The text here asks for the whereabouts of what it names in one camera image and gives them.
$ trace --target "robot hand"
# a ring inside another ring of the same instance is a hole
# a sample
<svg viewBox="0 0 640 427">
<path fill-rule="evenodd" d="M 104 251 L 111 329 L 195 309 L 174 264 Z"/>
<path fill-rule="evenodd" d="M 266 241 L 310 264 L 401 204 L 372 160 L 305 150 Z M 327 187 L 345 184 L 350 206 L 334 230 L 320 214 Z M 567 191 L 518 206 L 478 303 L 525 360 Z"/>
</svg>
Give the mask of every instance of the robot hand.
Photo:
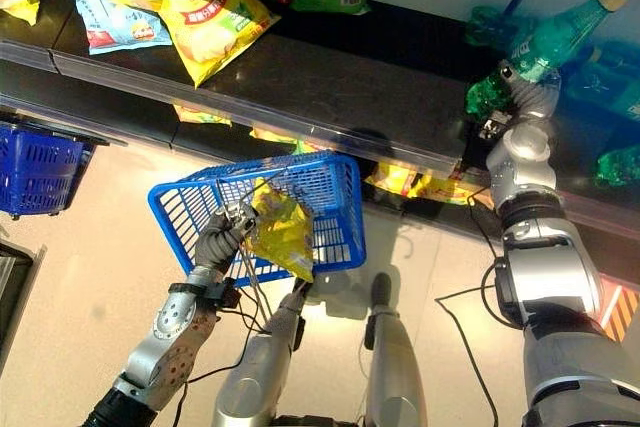
<svg viewBox="0 0 640 427">
<path fill-rule="evenodd" d="M 522 425 L 640 425 L 640 368 L 594 320 L 600 278 L 565 217 L 547 163 L 548 136 L 539 121 L 555 105 L 524 104 L 526 115 L 516 119 L 524 123 L 509 129 L 487 158 L 503 228 L 498 303 L 525 337 L 529 412 Z"/>
<path fill-rule="evenodd" d="M 187 381 L 198 350 L 219 318 L 235 308 L 240 293 L 223 277 L 240 243 L 255 226 L 247 204 L 216 211 L 195 245 L 195 268 L 169 295 L 151 331 L 129 356 L 126 367 L 83 424 L 91 427 L 148 427 L 158 411 Z"/>
</svg>

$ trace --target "wire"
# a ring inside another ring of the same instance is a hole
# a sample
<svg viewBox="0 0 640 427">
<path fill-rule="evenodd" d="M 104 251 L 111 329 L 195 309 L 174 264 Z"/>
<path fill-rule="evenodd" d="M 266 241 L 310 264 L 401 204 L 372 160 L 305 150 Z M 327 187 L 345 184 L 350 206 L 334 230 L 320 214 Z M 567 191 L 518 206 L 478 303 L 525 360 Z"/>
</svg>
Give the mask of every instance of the wire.
<svg viewBox="0 0 640 427">
<path fill-rule="evenodd" d="M 182 391 L 182 397 L 180 397 L 180 400 L 178 401 L 178 406 L 176 408 L 176 415 L 175 415 L 175 417 L 173 419 L 172 427 L 177 427 L 178 423 L 180 422 L 180 416 L 182 414 L 182 407 L 183 407 L 184 401 L 187 398 L 187 392 L 188 392 L 188 389 L 189 389 L 189 384 L 193 384 L 194 382 L 198 382 L 199 380 L 205 379 L 207 377 L 210 377 L 212 375 L 218 374 L 220 372 L 224 372 L 225 370 L 235 369 L 236 367 L 238 367 L 242 363 L 242 360 L 244 359 L 244 355 L 247 352 L 247 345 L 249 344 L 249 337 L 251 336 L 251 332 L 253 330 L 253 326 L 257 322 L 257 320 L 256 320 L 257 316 L 258 316 L 258 308 L 256 307 L 255 313 L 253 314 L 253 316 L 251 316 L 251 319 L 252 319 L 251 326 L 250 326 L 249 329 L 247 329 L 247 335 L 246 335 L 246 337 L 244 339 L 244 346 L 242 347 L 242 353 L 240 354 L 240 358 L 236 361 L 235 364 L 228 365 L 227 367 L 221 367 L 219 369 L 212 370 L 211 372 L 207 372 L 206 374 L 199 375 L 198 377 L 196 377 L 194 379 L 189 379 L 188 381 L 186 381 L 184 383 L 184 389 Z"/>
<path fill-rule="evenodd" d="M 245 314 L 244 312 L 242 312 L 242 307 L 240 306 L 240 304 L 238 304 L 238 307 L 240 307 L 240 312 L 236 312 L 235 310 L 227 310 L 227 309 L 220 309 L 218 312 L 223 312 L 225 314 L 233 314 L 233 315 L 239 315 L 240 317 L 242 317 L 242 322 L 244 323 L 244 326 L 251 330 L 252 332 L 257 332 L 260 334 L 271 334 L 271 332 L 269 332 L 268 330 L 265 330 L 264 327 L 262 327 L 257 321 L 254 322 L 255 325 L 258 326 L 257 329 L 253 328 L 251 325 L 247 324 L 247 320 L 246 319 L 253 319 L 253 317 L 249 314 Z"/>
<path fill-rule="evenodd" d="M 184 388 L 182 389 L 182 397 L 178 401 L 178 407 L 176 408 L 176 416 L 173 418 L 172 427 L 178 427 L 178 422 L 180 422 L 180 415 L 182 415 L 182 405 L 184 404 L 184 400 L 187 398 L 187 392 L 189 391 L 189 382 L 184 383 Z"/>
<path fill-rule="evenodd" d="M 491 240 L 489 239 L 489 236 L 487 235 L 485 230 L 482 228 L 482 225 L 480 224 L 480 221 L 476 218 L 475 215 L 473 215 L 473 205 L 471 204 L 471 200 L 473 199 L 473 201 L 475 202 L 476 195 L 481 194 L 482 192 L 487 190 L 487 188 L 488 187 L 483 187 L 482 189 L 474 192 L 469 197 L 467 197 L 467 206 L 469 207 L 469 216 L 471 217 L 471 220 L 473 220 L 473 223 L 476 224 L 476 227 L 478 227 L 478 230 L 482 234 L 482 237 L 484 237 L 484 240 L 487 242 L 487 245 L 489 246 L 489 249 L 491 249 L 491 253 L 493 254 L 493 258 L 497 259 L 498 258 L 498 254 L 496 253 L 496 249 L 493 247 L 493 244 L 491 243 Z"/>
<path fill-rule="evenodd" d="M 469 216 L 471 217 L 471 220 L 473 220 L 473 222 L 476 224 L 476 227 L 478 227 L 478 230 L 482 234 L 482 237 L 484 237 L 484 240 L 487 242 L 487 245 L 489 246 L 489 249 L 491 249 L 491 253 L 493 254 L 493 259 L 494 259 L 494 263 L 485 271 L 484 275 L 482 276 L 482 281 L 480 282 L 479 289 L 480 289 L 480 297 L 482 298 L 482 305 L 484 305 L 484 308 L 487 310 L 489 315 L 491 317 L 493 317 L 497 322 L 501 323 L 505 327 L 509 327 L 510 329 L 521 330 L 521 328 L 519 326 L 517 326 L 516 324 L 508 322 L 508 321 L 504 320 L 503 318 L 501 318 L 498 314 L 496 314 L 493 311 L 493 309 L 491 308 L 491 306 L 489 305 L 489 302 L 487 301 L 487 293 L 486 293 L 485 284 L 487 283 L 487 279 L 489 278 L 489 274 L 491 274 L 491 272 L 496 268 L 495 261 L 498 260 L 498 255 L 496 253 L 495 248 L 493 247 L 493 244 L 491 243 L 491 240 L 489 239 L 489 236 L 487 235 L 487 233 L 485 232 L 484 228 L 482 227 L 482 224 L 480 224 L 480 221 L 476 218 L 475 215 L 473 215 L 473 205 L 471 204 L 471 199 L 473 199 L 475 201 L 476 195 L 481 194 L 485 190 L 487 190 L 487 187 L 483 187 L 482 189 L 474 192 L 469 197 L 467 197 L 467 206 L 469 207 Z"/>
<path fill-rule="evenodd" d="M 478 382 L 480 383 L 480 387 L 482 388 L 482 392 L 484 392 L 484 396 L 487 399 L 487 402 L 489 404 L 489 407 L 491 408 L 491 414 L 493 415 L 493 427 L 498 427 L 499 425 L 499 418 L 498 418 L 498 410 L 496 409 L 496 404 L 493 402 L 493 398 L 491 397 L 491 394 L 489 393 L 489 389 L 487 388 L 487 384 L 485 384 L 484 382 L 484 378 L 482 377 L 482 374 L 480 373 L 480 369 L 478 368 L 478 364 L 476 363 L 476 359 L 473 356 L 473 353 L 471 352 L 471 347 L 469 346 L 469 341 L 467 340 L 467 336 L 464 333 L 464 330 L 462 329 L 462 325 L 460 325 L 460 321 L 458 320 L 458 318 L 456 317 L 456 315 L 451 312 L 445 305 L 444 305 L 444 301 L 447 299 L 451 299 L 453 297 L 457 297 L 459 295 L 463 295 L 463 294 L 468 294 L 469 292 L 475 292 L 475 291 L 480 291 L 480 292 L 484 292 L 486 289 L 491 288 L 491 287 L 495 287 L 494 285 L 488 285 L 488 286 L 480 286 L 480 287 L 473 287 L 471 289 L 466 289 L 466 290 L 461 290 L 460 292 L 456 292 L 454 294 L 449 294 L 449 295 L 445 295 L 444 297 L 438 297 L 437 299 L 434 299 L 437 304 L 442 308 L 442 310 L 444 310 L 447 314 L 449 314 L 449 316 L 453 319 L 453 322 L 456 324 L 456 327 L 458 329 L 458 332 L 460 333 L 460 337 L 462 338 L 462 343 L 464 344 L 464 348 L 467 351 L 467 356 L 469 357 L 469 361 L 471 362 L 471 367 L 473 367 L 473 371 L 476 374 L 476 377 L 478 379 Z"/>
<path fill-rule="evenodd" d="M 489 302 L 487 302 L 487 293 L 486 293 L 487 288 L 485 287 L 485 284 L 487 283 L 489 274 L 495 268 L 496 268 L 496 264 L 492 264 L 482 276 L 482 281 L 480 282 L 480 297 L 482 298 L 482 304 L 484 305 L 484 308 L 487 310 L 487 312 L 489 312 L 489 315 L 491 315 L 491 317 L 493 317 L 497 322 L 500 322 L 502 325 L 504 325 L 505 327 L 509 327 L 510 329 L 522 330 L 522 327 L 519 327 L 518 325 L 513 324 L 501 318 L 498 314 L 496 314 L 493 311 L 493 309 L 489 305 Z"/>
</svg>

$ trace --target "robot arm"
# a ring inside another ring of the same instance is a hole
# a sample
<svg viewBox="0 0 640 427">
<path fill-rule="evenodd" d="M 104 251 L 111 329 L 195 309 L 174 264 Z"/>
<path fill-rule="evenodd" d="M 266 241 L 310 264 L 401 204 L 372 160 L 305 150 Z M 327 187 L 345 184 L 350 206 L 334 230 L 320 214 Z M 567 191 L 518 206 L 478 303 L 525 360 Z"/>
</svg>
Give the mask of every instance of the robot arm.
<svg viewBox="0 0 640 427">
<path fill-rule="evenodd" d="M 555 105 L 524 107 L 543 114 L 524 116 L 487 158 L 503 228 L 498 303 L 525 336 L 529 411 L 522 425 L 640 425 L 640 368 L 594 320 L 602 302 L 599 275 L 565 217 L 547 163 L 540 121 Z"/>
<path fill-rule="evenodd" d="M 235 308 L 240 293 L 223 280 L 237 248 L 255 225 L 247 206 L 214 214 L 195 246 L 196 267 L 172 284 L 151 331 L 129 356 L 111 390 L 83 424 L 147 427 L 187 381 L 198 350 L 218 320 L 219 308 Z"/>
</svg>

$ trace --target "tiled floor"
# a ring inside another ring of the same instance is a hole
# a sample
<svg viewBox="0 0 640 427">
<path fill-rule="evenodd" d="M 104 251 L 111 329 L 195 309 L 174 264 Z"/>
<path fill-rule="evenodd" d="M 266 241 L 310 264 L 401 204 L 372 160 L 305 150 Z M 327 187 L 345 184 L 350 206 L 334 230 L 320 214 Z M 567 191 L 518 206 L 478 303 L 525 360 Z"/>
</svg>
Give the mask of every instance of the tiled floor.
<svg viewBox="0 0 640 427">
<path fill-rule="evenodd" d="M 1 427 L 79 425 L 86 418 L 147 332 L 168 285 L 181 277 L 146 194 L 157 183 L 205 165 L 142 145 L 100 148 L 68 211 L 18 222 L 1 214 L 3 238 L 31 251 L 46 247 L 0 378 Z M 380 213 L 365 217 L 367 264 L 318 279 L 279 412 L 348 421 L 359 416 L 370 360 L 370 353 L 360 349 L 368 289 L 375 273 L 384 270 L 393 279 L 393 301 L 415 344 L 429 425 L 491 425 L 458 332 L 433 301 L 477 286 L 490 264 L 489 249 Z M 265 284 L 272 303 L 290 288 L 289 280 Z M 477 293 L 447 305 L 467 332 L 501 424 L 519 425 L 526 408 L 521 334 L 495 323 Z M 200 351 L 194 372 L 232 363 L 243 339 L 242 324 L 224 317 Z M 223 379 L 224 374 L 192 386 L 181 426 L 210 424 Z M 176 402 L 154 425 L 171 425 Z"/>
</svg>

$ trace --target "blue shopping basket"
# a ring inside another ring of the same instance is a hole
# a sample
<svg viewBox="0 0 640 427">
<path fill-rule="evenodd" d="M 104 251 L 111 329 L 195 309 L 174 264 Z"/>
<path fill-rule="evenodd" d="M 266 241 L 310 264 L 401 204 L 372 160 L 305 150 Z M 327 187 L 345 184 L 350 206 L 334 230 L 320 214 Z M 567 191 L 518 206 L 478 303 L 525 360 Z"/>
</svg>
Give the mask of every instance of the blue shopping basket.
<svg viewBox="0 0 640 427">
<path fill-rule="evenodd" d="M 0 124 L 0 210 L 15 216 L 68 207 L 83 142 Z"/>
<path fill-rule="evenodd" d="M 194 267 L 195 242 L 211 214 L 223 203 L 242 199 L 256 179 L 275 174 L 269 183 L 313 212 L 314 273 L 362 265 L 366 249 L 358 166 L 349 157 L 319 152 L 210 167 L 151 189 L 151 210 L 186 273 Z M 291 275 L 264 259 L 251 261 L 261 282 Z M 249 283 L 239 256 L 228 275 L 240 287 Z"/>
</svg>

